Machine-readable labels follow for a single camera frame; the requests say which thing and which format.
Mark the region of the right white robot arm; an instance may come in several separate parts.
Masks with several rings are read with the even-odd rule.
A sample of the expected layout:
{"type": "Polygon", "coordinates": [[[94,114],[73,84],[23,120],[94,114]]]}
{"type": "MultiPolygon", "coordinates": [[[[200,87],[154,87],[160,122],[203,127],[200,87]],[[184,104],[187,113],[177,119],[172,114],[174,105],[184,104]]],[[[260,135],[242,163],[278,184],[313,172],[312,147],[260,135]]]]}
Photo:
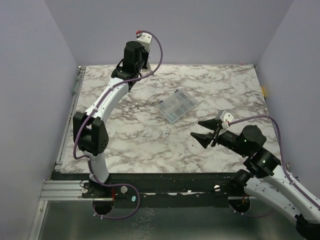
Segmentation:
{"type": "Polygon", "coordinates": [[[320,238],[320,199],[288,172],[283,159],[264,148],[267,138],[257,125],[246,125],[237,135],[227,130],[232,123],[219,117],[198,124],[211,130],[190,134],[203,148],[221,145],[246,159],[246,169],[238,170],[229,182],[234,195],[245,193],[277,210],[304,239],[320,238]]]}

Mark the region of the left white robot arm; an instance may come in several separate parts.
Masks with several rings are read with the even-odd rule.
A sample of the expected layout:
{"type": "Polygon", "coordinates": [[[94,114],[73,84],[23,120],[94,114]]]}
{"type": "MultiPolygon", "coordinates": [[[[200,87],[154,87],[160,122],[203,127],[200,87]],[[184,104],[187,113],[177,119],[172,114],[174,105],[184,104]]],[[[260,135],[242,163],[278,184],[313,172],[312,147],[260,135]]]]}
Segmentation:
{"type": "Polygon", "coordinates": [[[123,59],[111,73],[106,89],[85,111],[73,116],[74,146],[88,158],[90,179],[94,181],[93,191],[97,196],[106,197],[111,190],[107,181],[109,171],[105,161],[105,149],[109,142],[106,122],[118,102],[135,84],[130,79],[141,76],[147,68],[150,43],[134,40],[126,43],[123,59]]]}

